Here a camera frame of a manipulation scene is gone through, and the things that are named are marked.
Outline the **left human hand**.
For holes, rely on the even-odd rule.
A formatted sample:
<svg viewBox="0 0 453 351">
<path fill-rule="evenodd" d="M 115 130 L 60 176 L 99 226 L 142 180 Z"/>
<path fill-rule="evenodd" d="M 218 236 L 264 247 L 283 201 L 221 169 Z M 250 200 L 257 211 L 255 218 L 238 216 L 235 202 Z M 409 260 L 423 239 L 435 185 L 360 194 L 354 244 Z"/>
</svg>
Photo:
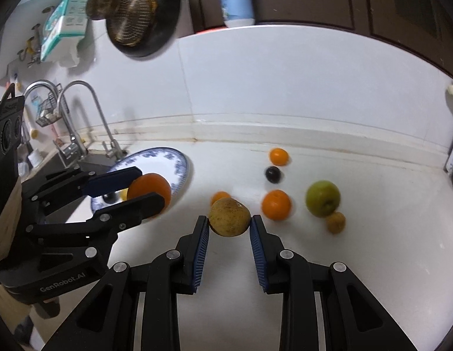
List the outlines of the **left human hand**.
<svg viewBox="0 0 453 351">
<path fill-rule="evenodd" d="M 22 183 L 18 178 L 0 213 L 0 261 L 8 256 L 22 211 Z"/>
</svg>

